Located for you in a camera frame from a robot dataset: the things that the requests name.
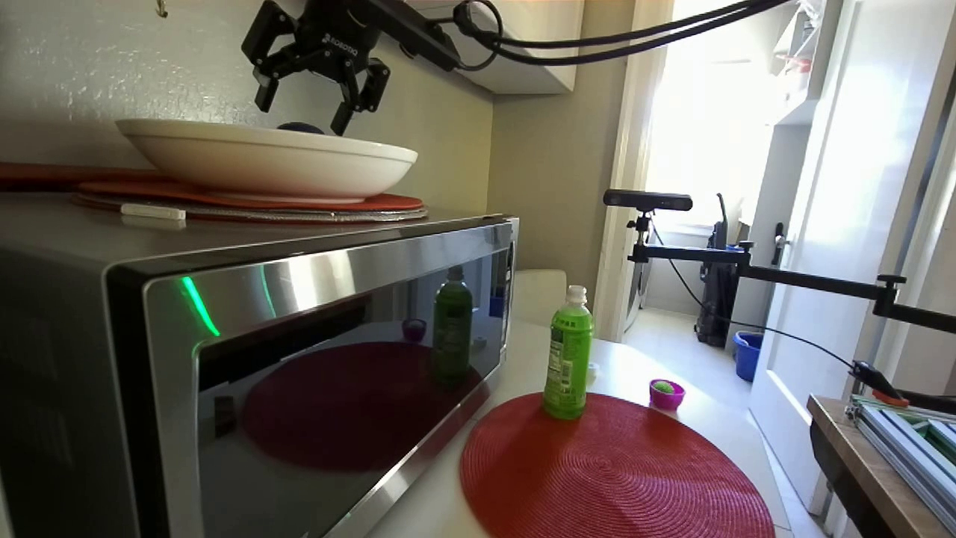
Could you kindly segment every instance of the white wall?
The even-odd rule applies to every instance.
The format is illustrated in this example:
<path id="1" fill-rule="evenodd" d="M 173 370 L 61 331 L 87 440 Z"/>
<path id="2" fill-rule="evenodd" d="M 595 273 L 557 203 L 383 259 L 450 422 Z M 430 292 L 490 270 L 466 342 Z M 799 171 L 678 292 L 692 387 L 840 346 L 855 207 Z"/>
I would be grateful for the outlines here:
<path id="1" fill-rule="evenodd" d="M 583 34 L 626 31 L 629 8 L 634 0 L 587 0 Z M 563 270 L 592 292 L 622 83 L 623 59 L 616 59 L 580 65 L 566 95 L 496 101 L 490 209 L 522 218 L 522 270 Z"/>
<path id="2" fill-rule="evenodd" d="M 112 129 L 118 118 L 241 126 L 288 120 L 329 126 L 330 80 L 291 76 L 271 115 L 253 107 L 251 64 L 238 44 L 259 0 L 2 0 L 0 2 L 0 161 L 142 168 Z M 486 209 L 492 98 L 386 37 L 375 49 L 392 83 L 348 137 L 418 149 L 396 191 L 433 207 Z"/>

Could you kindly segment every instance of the green bottle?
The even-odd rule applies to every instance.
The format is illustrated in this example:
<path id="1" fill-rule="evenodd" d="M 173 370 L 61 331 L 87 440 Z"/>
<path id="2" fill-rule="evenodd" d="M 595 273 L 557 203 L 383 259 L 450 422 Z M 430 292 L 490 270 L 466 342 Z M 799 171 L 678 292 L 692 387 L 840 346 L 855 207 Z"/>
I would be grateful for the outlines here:
<path id="1" fill-rule="evenodd" d="M 436 292 L 433 324 L 430 375 L 439 387 L 456 387 L 468 375 L 472 357 L 472 291 L 460 267 L 448 270 Z"/>
<path id="2" fill-rule="evenodd" d="M 592 361 L 595 321 L 587 312 L 587 291 L 566 286 L 566 304 L 548 324 L 548 361 L 542 384 L 542 410 L 553 418 L 580 418 L 584 413 L 587 361 Z"/>

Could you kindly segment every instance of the robotic arm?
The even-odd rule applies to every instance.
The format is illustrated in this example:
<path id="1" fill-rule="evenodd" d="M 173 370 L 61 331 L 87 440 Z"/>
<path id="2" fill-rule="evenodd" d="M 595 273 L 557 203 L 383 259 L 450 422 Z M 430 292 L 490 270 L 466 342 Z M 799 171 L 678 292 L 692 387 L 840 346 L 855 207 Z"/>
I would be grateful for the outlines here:
<path id="1" fill-rule="evenodd" d="M 371 58 L 378 34 L 392 34 L 405 53 L 421 53 L 442 70 L 456 65 L 450 38 L 399 0 L 308 0 L 299 17 L 275 0 L 262 0 L 241 53 L 253 64 L 256 107 L 269 110 L 278 80 L 291 71 L 317 71 L 339 83 L 342 101 L 330 131 L 342 134 L 356 110 L 375 110 L 389 83 L 389 65 Z"/>
<path id="2" fill-rule="evenodd" d="M 275 0 L 262 0 L 241 50 L 253 65 L 256 107 L 269 110 L 278 80 L 291 71 L 317 71 L 339 83 L 342 101 L 330 120 L 330 131 L 342 134 L 356 110 L 375 110 L 389 83 L 389 65 L 371 58 L 378 34 L 389 34 L 409 58 L 423 58 L 433 65 L 484 70 L 496 58 L 529 65 L 577 65 L 641 53 L 678 38 L 690 38 L 789 0 L 738 0 L 722 8 L 690 14 L 681 20 L 641 28 L 619 37 L 560 38 L 560 41 L 517 41 L 504 37 L 504 20 L 492 0 L 456 0 L 442 20 L 426 20 L 404 0 L 308 0 L 299 17 L 287 14 Z M 450 38 L 439 25 L 456 31 L 490 50 L 477 65 L 462 65 Z M 530 49 L 601 49 L 595 53 L 526 53 Z"/>

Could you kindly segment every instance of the bottle cap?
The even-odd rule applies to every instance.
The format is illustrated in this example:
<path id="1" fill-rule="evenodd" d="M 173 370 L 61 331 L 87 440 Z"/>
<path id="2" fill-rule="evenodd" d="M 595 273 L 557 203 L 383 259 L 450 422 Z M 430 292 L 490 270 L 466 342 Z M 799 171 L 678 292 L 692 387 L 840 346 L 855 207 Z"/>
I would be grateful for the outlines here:
<path id="1" fill-rule="evenodd" d="M 587 286 L 566 285 L 566 303 L 584 304 L 587 303 Z"/>

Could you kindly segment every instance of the plate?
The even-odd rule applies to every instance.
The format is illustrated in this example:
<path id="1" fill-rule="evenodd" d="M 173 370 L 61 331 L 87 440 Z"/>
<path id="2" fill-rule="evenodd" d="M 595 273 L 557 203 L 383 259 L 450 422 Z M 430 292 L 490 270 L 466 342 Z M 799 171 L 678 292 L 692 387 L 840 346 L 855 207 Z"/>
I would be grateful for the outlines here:
<path id="1" fill-rule="evenodd" d="M 229 194 L 356 200 L 395 189 L 418 153 L 392 143 L 185 120 L 118 120 L 168 180 Z"/>

